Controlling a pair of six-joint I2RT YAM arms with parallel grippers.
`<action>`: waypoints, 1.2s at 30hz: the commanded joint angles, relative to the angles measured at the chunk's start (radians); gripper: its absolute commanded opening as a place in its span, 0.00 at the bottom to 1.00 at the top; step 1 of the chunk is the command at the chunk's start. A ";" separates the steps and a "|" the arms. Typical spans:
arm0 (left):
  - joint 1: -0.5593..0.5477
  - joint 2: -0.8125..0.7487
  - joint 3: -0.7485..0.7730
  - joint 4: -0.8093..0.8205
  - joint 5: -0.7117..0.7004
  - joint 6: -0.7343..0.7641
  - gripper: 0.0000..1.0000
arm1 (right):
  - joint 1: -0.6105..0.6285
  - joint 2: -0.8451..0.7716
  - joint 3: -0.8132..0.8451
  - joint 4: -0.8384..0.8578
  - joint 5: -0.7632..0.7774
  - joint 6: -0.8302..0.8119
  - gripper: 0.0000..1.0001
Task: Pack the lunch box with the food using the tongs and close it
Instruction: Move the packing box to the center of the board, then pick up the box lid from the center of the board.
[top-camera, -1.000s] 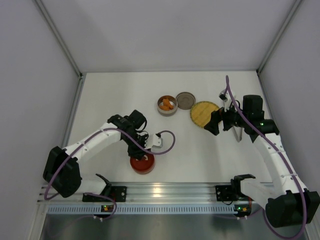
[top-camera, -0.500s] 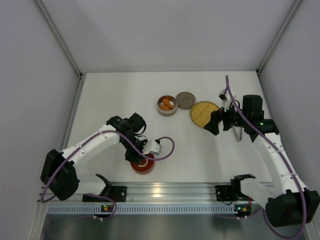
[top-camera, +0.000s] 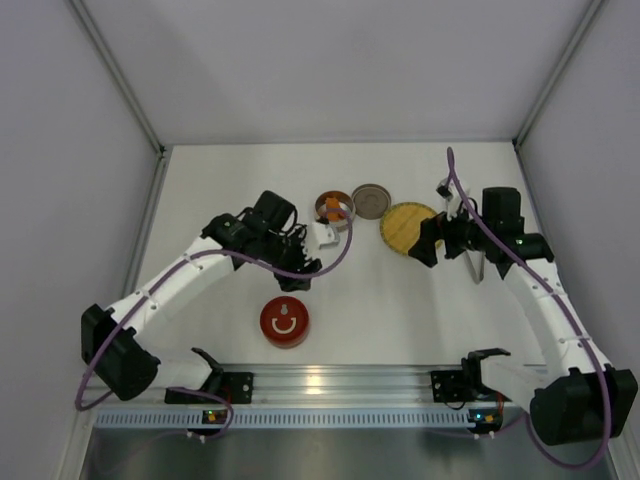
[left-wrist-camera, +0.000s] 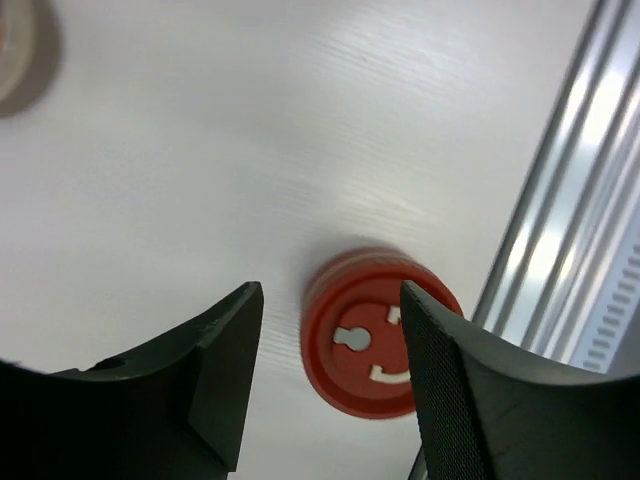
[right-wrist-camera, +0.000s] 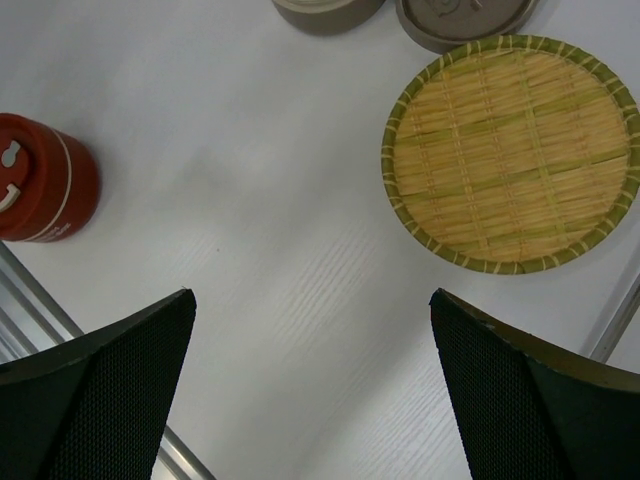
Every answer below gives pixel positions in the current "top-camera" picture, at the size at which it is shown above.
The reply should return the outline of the metal tongs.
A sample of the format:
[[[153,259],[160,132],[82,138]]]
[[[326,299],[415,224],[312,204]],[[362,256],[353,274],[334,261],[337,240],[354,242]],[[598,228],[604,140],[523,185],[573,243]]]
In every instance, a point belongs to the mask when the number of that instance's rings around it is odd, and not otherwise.
[[[480,251],[466,251],[464,253],[464,262],[471,280],[479,285],[485,276],[485,256]]]

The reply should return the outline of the orange fried food piece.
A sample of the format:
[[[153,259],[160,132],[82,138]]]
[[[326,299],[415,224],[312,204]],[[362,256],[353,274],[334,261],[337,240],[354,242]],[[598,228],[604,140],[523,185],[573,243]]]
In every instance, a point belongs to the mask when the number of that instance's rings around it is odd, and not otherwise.
[[[331,223],[338,223],[345,219],[345,215],[341,212],[329,212],[326,217]]]

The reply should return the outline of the red round lid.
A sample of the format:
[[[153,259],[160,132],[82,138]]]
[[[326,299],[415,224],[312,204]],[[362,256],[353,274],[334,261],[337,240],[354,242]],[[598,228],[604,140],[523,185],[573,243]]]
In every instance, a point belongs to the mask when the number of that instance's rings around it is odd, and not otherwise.
[[[259,319],[262,331],[271,327],[279,333],[289,333],[296,328],[311,325],[307,307],[297,298],[279,296],[267,302]]]

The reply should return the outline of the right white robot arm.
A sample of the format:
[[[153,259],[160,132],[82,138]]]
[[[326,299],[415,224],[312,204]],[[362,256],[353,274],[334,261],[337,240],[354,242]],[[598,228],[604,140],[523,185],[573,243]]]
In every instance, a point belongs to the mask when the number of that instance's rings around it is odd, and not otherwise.
[[[480,202],[462,199],[452,185],[437,192],[446,209],[422,221],[410,257],[435,267],[437,243],[443,243],[448,260],[482,253],[520,305],[546,365],[545,374],[537,374],[501,347],[472,351],[461,361],[467,389],[477,396],[506,396],[528,413],[547,446],[618,437],[638,382],[630,370],[614,368],[587,335],[549,244],[542,234],[525,230],[520,192],[490,187]]]

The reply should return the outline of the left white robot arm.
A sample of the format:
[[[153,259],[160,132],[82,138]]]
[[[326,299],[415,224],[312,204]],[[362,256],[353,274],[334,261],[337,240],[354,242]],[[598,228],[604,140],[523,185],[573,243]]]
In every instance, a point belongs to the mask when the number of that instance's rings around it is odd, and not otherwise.
[[[150,387],[215,394],[223,369],[203,349],[160,357],[144,334],[177,320],[179,312],[215,282],[246,263],[270,268],[284,292],[307,291],[322,268],[307,250],[307,227],[296,207],[272,191],[240,214],[214,217],[170,266],[107,308],[90,306],[81,317],[81,357],[119,400]]]

